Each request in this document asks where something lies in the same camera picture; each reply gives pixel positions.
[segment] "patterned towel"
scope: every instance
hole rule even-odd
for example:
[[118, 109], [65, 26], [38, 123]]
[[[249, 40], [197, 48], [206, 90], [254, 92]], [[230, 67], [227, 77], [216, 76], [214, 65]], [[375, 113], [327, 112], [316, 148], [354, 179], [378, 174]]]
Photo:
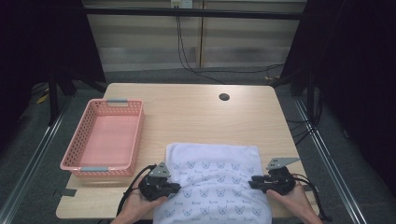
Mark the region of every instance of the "patterned towel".
[[265, 194], [248, 184], [262, 175], [257, 147], [174, 143], [165, 163], [181, 189], [154, 210], [154, 224], [271, 223]]

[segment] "plastic basket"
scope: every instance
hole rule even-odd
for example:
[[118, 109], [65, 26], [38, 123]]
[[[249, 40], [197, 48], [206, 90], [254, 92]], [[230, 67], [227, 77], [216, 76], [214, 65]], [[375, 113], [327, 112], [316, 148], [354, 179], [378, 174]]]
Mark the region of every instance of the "plastic basket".
[[78, 177], [132, 176], [143, 118], [141, 101], [90, 100], [61, 169]]

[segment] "hand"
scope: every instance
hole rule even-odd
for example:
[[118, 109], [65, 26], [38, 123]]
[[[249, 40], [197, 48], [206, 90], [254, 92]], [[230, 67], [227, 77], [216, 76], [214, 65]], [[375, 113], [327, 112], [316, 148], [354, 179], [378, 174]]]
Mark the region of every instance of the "hand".
[[167, 197], [163, 196], [155, 201], [148, 201], [140, 193], [138, 185], [143, 179], [141, 176], [134, 184], [134, 190], [129, 195], [128, 199], [120, 212], [120, 214], [111, 222], [112, 224], [130, 224], [140, 220], [149, 210], [162, 204], [167, 200]]
[[299, 181], [296, 181], [294, 189], [284, 196], [271, 189], [268, 189], [266, 194], [267, 197], [282, 203], [289, 211], [301, 219], [304, 224], [322, 223], [312, 208], [311, 203], [308, 201], [304, 188]]

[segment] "basket handle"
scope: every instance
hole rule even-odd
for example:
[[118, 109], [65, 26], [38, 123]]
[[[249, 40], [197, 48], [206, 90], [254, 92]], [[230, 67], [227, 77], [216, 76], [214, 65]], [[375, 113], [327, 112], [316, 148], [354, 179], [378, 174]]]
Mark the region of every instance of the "basket handle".
[[107, 99], [108, 103], [128, 103], [128, 99], [124, 98], [112, 98], [112, 99]]
[[81, 172], [108, 172], [108, 167], [105, 166], [83, 166]]

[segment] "wall outlet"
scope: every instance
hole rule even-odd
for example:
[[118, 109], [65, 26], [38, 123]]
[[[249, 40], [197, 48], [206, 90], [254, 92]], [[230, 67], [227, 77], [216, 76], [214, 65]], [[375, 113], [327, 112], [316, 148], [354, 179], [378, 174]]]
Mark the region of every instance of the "wall outlet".
[[181, 0], [182, 8], [192, 8], [192, 0]]
[[171, 8], [182, 8], [181, 0], [171, 0]]

